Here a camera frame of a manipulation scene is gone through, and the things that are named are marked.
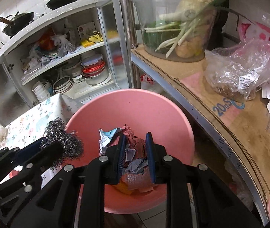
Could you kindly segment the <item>yellow packets on shelf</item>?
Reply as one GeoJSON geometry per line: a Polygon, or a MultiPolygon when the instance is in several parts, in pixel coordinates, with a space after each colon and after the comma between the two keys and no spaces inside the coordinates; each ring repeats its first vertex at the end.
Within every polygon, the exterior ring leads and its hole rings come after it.
{"type": "Polygon", "coordinates": [[[92,33],[90,33],[88,36],[85,36],[82,40],[81,40],[81,45],[83,47],[89,47],[92,46],[94,44],[103,42],[103,36],[100,32],[98,31],[93,31],[92,33]]]}

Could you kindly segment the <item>clear bubble wrap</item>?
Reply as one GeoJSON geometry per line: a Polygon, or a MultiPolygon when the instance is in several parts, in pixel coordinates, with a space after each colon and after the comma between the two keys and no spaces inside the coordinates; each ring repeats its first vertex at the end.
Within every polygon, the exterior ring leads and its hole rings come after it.
{"type": "Polygon", "coordinates": [[[7,139],[8,129],[2,125],[0,125],[0,147],[2,147],[7,139]]]}

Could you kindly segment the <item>black wok with lid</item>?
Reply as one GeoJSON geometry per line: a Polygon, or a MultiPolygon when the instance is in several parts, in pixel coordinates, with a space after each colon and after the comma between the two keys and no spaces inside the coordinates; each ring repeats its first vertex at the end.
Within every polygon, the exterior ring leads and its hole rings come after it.
{"type": "Polygon", "coordinates": [[[3,33],[12,38],[19,31],[28,26],[34,19],[34,12],[20,13],[0,17],[0,22],[6,24],[3,33]]]}

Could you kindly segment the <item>pink plastic basin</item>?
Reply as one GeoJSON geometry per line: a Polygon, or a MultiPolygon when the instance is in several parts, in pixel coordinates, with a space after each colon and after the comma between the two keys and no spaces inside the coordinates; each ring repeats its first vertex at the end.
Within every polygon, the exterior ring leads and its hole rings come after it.
{"type": "Polygon", "coordinates": [[[128,125],[134,135],[144,139],[151,132],[153,140],[166,152],[191,165],[195,141],[185,114],[166,97],[142,89],[122,89],[101,95],[83,105],[69,120],[66,129],[82,140],[84,154],[70,163],[88,165],[99,155],[99,130],[110,131],[128,125]]]}

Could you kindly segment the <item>steel wool scrubber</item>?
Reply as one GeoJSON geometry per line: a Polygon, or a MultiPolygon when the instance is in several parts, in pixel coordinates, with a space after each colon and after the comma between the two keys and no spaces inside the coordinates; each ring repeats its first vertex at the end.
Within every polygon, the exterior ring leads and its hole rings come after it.
{"type": "Polygon", "coordinates": [[[67,132],[66,123],[61,118],[51,120],[45,127],[44,139],[40,149],[49,147],[53,143],[61,146],[53,149],[51,154],[61,149],[60,155],[53,161],[51,170],[55,171],[66,161],[80,158],[84,154],[83,142],[75,134],[75,131],[67,132]]]}

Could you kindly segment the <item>yellow foam net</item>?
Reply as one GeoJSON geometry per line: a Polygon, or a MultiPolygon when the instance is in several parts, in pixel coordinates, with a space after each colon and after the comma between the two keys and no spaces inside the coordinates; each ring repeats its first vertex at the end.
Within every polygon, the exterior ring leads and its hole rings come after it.
{"type": "Polygon", "coordinates": [[[126,195],[132,195],[132,194],[138,193],[137,189],[133,189],[133,190],[128,189],[128,185],[126,185],[124,182],[120,182],[119,184],[114,185],[113,187],[117,189],[119,192],[126,195]]]}

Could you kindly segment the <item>stack of patterned plates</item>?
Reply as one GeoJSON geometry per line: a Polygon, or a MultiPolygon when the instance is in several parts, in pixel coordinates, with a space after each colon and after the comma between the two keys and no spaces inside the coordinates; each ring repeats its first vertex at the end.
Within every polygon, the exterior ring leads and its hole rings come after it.
{"type": "Polygon", "coordinates": [[[70,76],[64,76],[60,79],[58,79],[54,84],[53,84],[53,90],[55,94],[57,93],[66,93],[73,87],[73,80],[71,79],[70,76]]]}

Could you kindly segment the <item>clear container with vegetables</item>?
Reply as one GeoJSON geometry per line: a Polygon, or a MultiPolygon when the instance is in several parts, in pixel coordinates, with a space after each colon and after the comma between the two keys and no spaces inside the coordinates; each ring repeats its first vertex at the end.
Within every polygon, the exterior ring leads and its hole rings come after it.
{"type": "Polygon", "coordinates": [[[196,62],[204,58],[217,14],[229,0],[132,0],[144,50],[157,58],[196,62]]]}

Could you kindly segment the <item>red white paper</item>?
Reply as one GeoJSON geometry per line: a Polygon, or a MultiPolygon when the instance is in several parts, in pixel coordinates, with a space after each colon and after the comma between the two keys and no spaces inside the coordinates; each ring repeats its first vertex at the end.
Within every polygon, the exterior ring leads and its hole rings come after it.
{"type": "Polygon", "coordinates": [[[128,125],[114,128],[111,131],[99,129],[99,154],[104,155],[106,150],[118,144],[121,135],[126,137],[125,163],[123,174],[144,174],[148,168],[146,142],[135,136],[128,125]]]}

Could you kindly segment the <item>pink patterned bag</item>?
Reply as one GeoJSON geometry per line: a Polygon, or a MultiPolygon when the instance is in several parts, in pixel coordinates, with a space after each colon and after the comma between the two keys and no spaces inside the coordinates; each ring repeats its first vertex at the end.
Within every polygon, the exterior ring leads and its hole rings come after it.
{"type": "Polygon", "coordinates": [[[270,42],[270,25],[266,22],[254,21],[252,23],[244,17],[241,17],[237,30],[241,41],[260,39],[270,42]]]}

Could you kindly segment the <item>clear plastic bag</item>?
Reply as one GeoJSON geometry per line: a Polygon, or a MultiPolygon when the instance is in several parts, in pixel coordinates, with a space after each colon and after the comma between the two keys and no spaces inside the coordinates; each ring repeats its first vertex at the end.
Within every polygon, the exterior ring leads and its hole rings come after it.
{"type": "Polygon", "coordinates": [[[255,98],[270,81],[270,41],[251,39],[229,48],[205,51],[204,77],[218,94],[238,102],[255,98]]]}

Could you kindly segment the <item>white patterned pot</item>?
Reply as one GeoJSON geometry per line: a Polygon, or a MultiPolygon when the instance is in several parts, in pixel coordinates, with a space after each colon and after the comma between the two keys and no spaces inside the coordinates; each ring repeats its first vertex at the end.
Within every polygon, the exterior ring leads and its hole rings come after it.
{"type": "Polygon", "coordinates": [[[81,83],[82,82],[82,68],[77,67],[72,70],[72,79],[75,83],[81,83]]]}

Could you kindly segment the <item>floral bear tablecloth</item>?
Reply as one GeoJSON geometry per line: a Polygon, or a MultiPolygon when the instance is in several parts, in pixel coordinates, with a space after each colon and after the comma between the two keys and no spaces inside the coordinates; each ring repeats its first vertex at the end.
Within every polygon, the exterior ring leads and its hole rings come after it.
{"type": "MultiPolygon", "coordinates": [[[[48,98],[6,126],[8,135],[5,144],[0,147],[0,150],[5,147],[8,147],[8,149],[19,147],[22,149],[41,137],[45,137],[45,127],[51,120],[59,117],[67,125],[71,117],[82,106],[81,102],[63,94],[56,94],[48,98]]],[[[48,169],[45,173],[42,173],[41,186],[44,187],[59,169],[60,167],[55,171],[48,169]]]]}

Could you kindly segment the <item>stack of white bowls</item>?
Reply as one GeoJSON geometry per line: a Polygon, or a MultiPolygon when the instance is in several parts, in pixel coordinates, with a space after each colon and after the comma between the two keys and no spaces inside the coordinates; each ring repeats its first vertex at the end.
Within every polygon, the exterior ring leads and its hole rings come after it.
{"type": "Polygon", "coordinates": [[[32,86],[32,92],[36,95],[39,102],[43,102],[52,96],[53,88],[47,80],[37,81],[32,86]]]}

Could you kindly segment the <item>grey plastic bag on shelf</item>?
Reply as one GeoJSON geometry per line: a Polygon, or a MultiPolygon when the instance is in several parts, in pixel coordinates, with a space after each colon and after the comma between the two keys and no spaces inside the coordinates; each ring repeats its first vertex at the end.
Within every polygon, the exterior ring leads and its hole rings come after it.
{"type": "Polygon", "coordinates": [[[50,39],[54,42],[54,46],[57,47],[58,58],[62,58],[76,49],[76,46],[67,39],[67,35],[54,35],[50,39]]]}

